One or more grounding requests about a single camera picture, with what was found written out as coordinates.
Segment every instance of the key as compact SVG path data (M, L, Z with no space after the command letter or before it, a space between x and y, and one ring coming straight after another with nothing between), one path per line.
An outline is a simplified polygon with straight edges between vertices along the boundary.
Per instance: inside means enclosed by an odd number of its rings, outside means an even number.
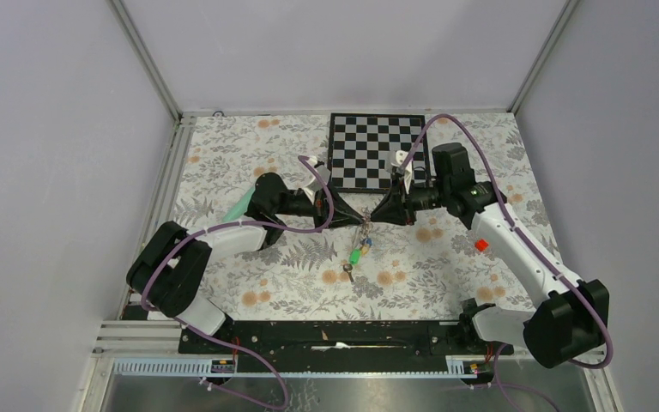
M350 278L351 282L354 282L354 279L352 277L352 264L344 264L342 266L342 270L346 271L348 273L348 276Z

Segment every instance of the floral pattern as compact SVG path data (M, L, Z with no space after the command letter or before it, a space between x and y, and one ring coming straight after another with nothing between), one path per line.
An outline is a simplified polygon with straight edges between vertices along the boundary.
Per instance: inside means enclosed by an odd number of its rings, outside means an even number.
M559 251L542 205L517 123L508 113L461 114L477 138L501 190L519 218L554 254ZM180 181L173 219L190 231L220 222L257 176L278 173L289 188L310 174L297 155L327 157L330 117L325 115L198 118ZM469 148L478 179L481 160L462 132L446 119L428 131L429 147L458 141ZM342 194L356 210L382 198ZM460 302L476 298L504 308L532 310L522 285L491 248L442 209L418 214L415 226L375 224L372 249L352 272L342 271L355 228L323 233L284 233L264 251L211 264L200 293L243 320L452 319ZM310 219L287 217L293 227Z

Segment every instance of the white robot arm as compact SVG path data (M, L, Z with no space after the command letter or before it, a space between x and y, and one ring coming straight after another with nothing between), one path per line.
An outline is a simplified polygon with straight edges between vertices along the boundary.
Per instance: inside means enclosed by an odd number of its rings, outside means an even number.
M584 282L566 268L519 221L510 205L505 205L509 214L505 216L501 203L505 204L506 199L497 199L490 182L476 182L468 152L460 143L437 146L432 155L436 171L433 187L413 185L408 190L402 173L397 173L390 191L372 212L371 220L413 224L416 211L443 207L504 260L531 297L536 312L505 310L489 304L469 305L460 320L466 324L471 338L528 348L545 367L555 367L602 345L604 335L590 313L558 279L559 275L542 263L538 254L552 262L559 274L577 287L605 324L607 289L599 281ZM514 221L513 229L507 221L510 218ZM520 239L517 231L526 235L535 251Z

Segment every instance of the cable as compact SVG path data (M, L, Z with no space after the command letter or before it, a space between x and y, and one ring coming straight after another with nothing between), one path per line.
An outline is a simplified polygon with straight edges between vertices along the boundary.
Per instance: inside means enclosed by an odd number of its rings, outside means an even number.
M324 223L318 227L315 227L313 229L299 229L296 227L287 227L287 226L282 226L279 224L276 224L274 222L270 221L243 221L243 222L238 222L238 221L232 221L228 223L221 223L220 225L216 225L213 227L209 227L208 229L202 229L199 230L195 233L192 233L188 236L186 236L183 240L181 240L173 249L166 255L166 257L163 259L162 262L158 265L158 267L155 269L155 272L150 276L150 279L148 279L148 282L145 284L145 288L142 290L142 296L140 298L140 305L142 306L143 309L146 311L157 311L158 309L155 308L154 306L151 306L148 303L148 293L150 292L150 288L153 287L153 284L155 283L155 279L158 278L158 275L163 271L163 269L168 265L168 262L173 259L173 257L180 251L180 249L185 246L188 242L192 241L193 239L203 236L206 233L211 233L216 230L221 230L225 229L227 227L235 227L235 226L263 226L263 227L275 227L280 230L286 230L288 232L294 232L294 233L320 233L322 232L325 228L327 228L330 223L332 222L332 219L335 216L335 203L332 201L332 194L330 193L330 188L327 187L327 184L324 182L322 177L317 173L317 171L314 169L312 165L310 165L307 161L309 160L308 157L306 156L299 156L298 157L299 162L306 167L310 173L314 176L315 179L319 182L319 184L322 186L322 190L324 191L324 194L327 197L327 203L329 205L329 213L327 215L327 220L324 221ZM284 392L284 403L281 406L275 406L271 405L265 402L262 402L258 399L255 399L253 397L249 397L248 395L245 395L240 392L232 391L230 389L224 388L222 386L210 386L210 388L215 387L219 391L223 391L225 393L230 393L232 395L235 395L237 397L240 397L242 399L245 399L249 402L255 403L257 405L263 406L264 408L269 408L273 410L284 410L289 406L289 391L287 389L287 384L284 382L284 380L281 378L281 375L276 371L274 367L271 366L271 364L265 360L260 354L257 354L256 352L244 348L242 346L234 345L228 342L223 342L221 339L216 339L215 337L212 337L210 335L207 335L200 331L199 329L194 328L193 326L190 326L189 324L186 324L179 318L175 318L177 321L179 321L181 324L185 324L189 330L192 330L193 333L199 335L203 339L206 339L210 342L213 342L215 344L225 346L227 348L235 349L235 350L240 350L241 352L245 352L247 354L250 354L260 362L262 362L273 374L276 376L276 379L279 381L279 385L281 386L281 390Z
M482 365L486 365L491 358L493 357L493 343L489 342L487 345L487 355L484 357L484 363Z
M564 284L565 287L567 287L572 291L572 294L574 294L575 297L579 299L579 301L582 303L584 308L587 309L587 312L589 312L589 315L597 324L597 327L600 328L600 332L602 333L602 336L605 339L605 346L607 346L608 348L605 354L605 359L603 359L600 363L597 364L584 363L574 359L570 360L570 363L573 365L577 365L579 367L586 367L588 369L602 369L607 365L609 365L610 362L613 360L614 351L613 351L613 339L610 336L608 327L605 325L604 322L602 322L602 319L600 318L600 315L597 314L595 308L592 307L592 305L587 301L587 299L585 299L582 293L577 290L577 288L572 284L572 282L567 280L567 278L565 278L562 272L560 272L559 269L557 269L557 266L552 262L550 262L549 259L547 259L544 256L544 254L535 246L535 244L532 243L531 239L526 235L526 233L524 233L521 228L516 226L514 219L511 217L509 210L506 208L506 204L501 201L502 199L501 191L499 190L499 185L496 183L496 178L494 178L493 176L491 166L488 163L487 157L484 155L484 152L481 150L481 146L479 146L479 143L476 141L476 139L474 139L473 136L471 136L471 132L469 132L469 130L466 129L466 126L464 126L463 123L461 123L461 121L451 116L450 114L437 114L436 116L433 116L430 120L428 120L428 123L426 123L426 125L420 131L418 138L415 139L415 142L413 143L413 146L410 148L408 155L405 156L405 161L403 161L403 163L401 164L400 169L404 170L405 166L407 166L410 160L413 159L414 153L418 150L418 147L423 142L423 139L426 138L426 133L428 131L428 128L431 127L431 124L435 123L435 121L440 118L447 118L451 122L455 123L461 129L463 134L466 135L466 137L469 139L471 144L476 149L476 153L478 153L479 157L481 157L481 162L484 164L484 168L486 168L487 170L489 181L491 181L491 186L493 188L493 193L496 195L496 198L499 200L499 208L501 209L501 213L504 215L506 221L509 222L510 230L517 234L519 239L521 239L522 242L537 257L537 259L539 259L549 269L549 271L552 272L552 274L555 276L557 280L562 282L562 284Z
M496 385L501 391L501 394L504 395L504 398L506 398L506 401L508 401L509 404L514 407L514 409L518 410L519 412L524 412L521 406L517 405L516 402L511 400L509 394L506 393L506 389L504 389L504 385L501 384L501 378L499 377L499 355L501 355L501 351L504 350L504 348L506 348L506 343L502 343L501 346L499 346L499 349L496 350L496 354L493 356L493 380L496 382Z
M237 391L234 391L234 390L231 390L231 389L228 389L228 388L224 388L223 386L220 386L220 385L211 385L210 387L212 389L216 389L216 390L221 391L221 392L229 393L229 394L234 395L236 397L240 397L241 399L247 400L251 403L255 403L256 405L262 406L264 408L269 408L269 409L272 409L272 410L284 410L289 406L289 389L287 388L287 383L284 382L284 379L281 377L279 372L274 367L271 366L271 364L269 363L268 360L264 359L260 354L254 352L251 349L244 348L243 346L239 346L239 345L234 345L234 344L229 343L229 342L223 342L221 339L216 339L215 337L213 337L211 335L205 334L202 331L200 331L199 329L194 328L193 326L190 326L186 322L180 320L179 318L175 318L175 320L179 321L181 324L184 324L188 328L188 330L192 331L196 335L199 335L200 337L202 337L203 339L206 339L209 342L213 342L217 345L225 346L225 347L230 348L230 349L240 350L241 352L250 354L251 356L256 358L257 361L262 362L263 365L266 366L267 369L269 369L269 371L274 374L274 376L276 376L276 380L279 381L279 386L281 386L281 391L284 392L284 403L282 403L279 406L272 405L270 403L266 403L266 402L260 401L256 398L245 395L241 392L237 392Z
M516 389L518 391L526 391L526 392L529 392L531 394L537 395L538 397L541 397L542 399L547 401L547 403L549 403L549 405L552 406L552 408L554 408L554 410L556 410L557 412L561 412L561 409L559 408L557 403L555 403L552 400L551 397L549 397L547 394L545 394L542 391L539 391L539 390L537 390L535 388L532 388L530 386L516 385L516 384L501 384L501 379L499 378L499 369L498 369L499 356L501 355L501 351L504 350L504 348L506 346L507 346L506 343L503 343L499 347L499 349L496 351L496 354L493 357L493 382L492 383L487 384L487 385L459 385L459 386L454 386L452 388L448 388L447 391L460 391L460 390L464 390L464 389L474 389L474 390L476 390L476 389L489 389L489 388L497 387L501 390L501 394L504 395L504 398L506 399L506 401L512 407L514 407L514 409L518 410L519 412L523 412L523 409L519 405L517 405L517 403L512 401L511 398L509 397L509 394L506 393L505 388L511 388L511 389Z

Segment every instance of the small red block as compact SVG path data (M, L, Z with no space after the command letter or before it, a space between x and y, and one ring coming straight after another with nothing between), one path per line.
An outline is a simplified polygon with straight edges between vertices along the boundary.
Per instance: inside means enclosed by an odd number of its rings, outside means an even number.
M485 251L488 248L488 242L486 242L484 239L479 239L475 246L479 251Z

